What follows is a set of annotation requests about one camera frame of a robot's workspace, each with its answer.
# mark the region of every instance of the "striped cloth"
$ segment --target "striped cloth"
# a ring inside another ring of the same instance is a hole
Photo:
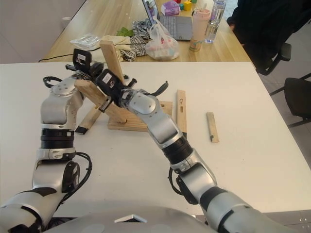
[[[132,29],[134,32],[134,36],[131,37],[131,44],[138,44],[138,45],[130,45],[131,50],[120,50],[124,60],[128,62],[133,62],[136,59],[136,56],[141,57],[147,54],[145,50],[146,44],[143,43],[146,43],[144,39],[150,39],[149,36],[150,28],[151,23],[149,19],[145,19],[144,21],[133,22]]]
[[[144,39],[140,35],[134,35],[131,37],[131,44],[143,44],[146,43]],[[136,56],[141,57],[146,55],[144,45],[130,45],[131,50],[120,50],[121,54],[123,55],[124,60],[128,62],[133,62],[136,58]]]
[[[151,28],[151,22],[147,18],[144,21],[134,21],[133,22],[133,32],[134,35],[140,35],[143,39],[150,39],[149,29]]]

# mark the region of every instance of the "laptop screen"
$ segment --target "laptop screen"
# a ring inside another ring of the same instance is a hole
[[[153,20],[153,16],[156,16],[157,19],[160,19],[159,11],[156,6],[155,0],[142,0],[142,3],[144,4],[144,7],[146,9],[148,18],[151,22],[151,24],[156,24],[156,22]]]

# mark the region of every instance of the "white table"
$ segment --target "white table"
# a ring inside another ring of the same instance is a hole
[[[44,76],[65,78],[65,63],[0,66],[0,201],[31,189],[40,146],[40,105],[49,90]],[[311,209],[311,171],[290,131],[250,63],[122,63],[135,88],[155,91],[160,100],[186,91],[188,140],[213,170],[220,187],[262,212]],[[91,108],[88,100],[77,123]],[[206,112],[214,112],[220,143],[209,140]],[[202,214],[176,195],[167,180],[169,164],[147,133],[108,130],[104,114],[86,135],[75,136],[77,151],[93,161],[89,181],[57,216],[128,205],[161,205]],[[80,161],[82,169],[86,163]]]

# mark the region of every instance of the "toy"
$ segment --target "toy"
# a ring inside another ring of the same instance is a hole
[[[168,1],[161,6],[161,12],[165,16],[178,15],[179,11],[179,5],[175,1]]]
[[[184,2],[184,10],[185,11],[190,11],[191,10],[191,2],[190,1],[185,1]]]

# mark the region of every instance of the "yellow toy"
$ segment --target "yellow toy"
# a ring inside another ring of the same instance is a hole
[[[184,10],[185,11],[191,11],[191,2],[190,1],[185,1],[184,2]]]

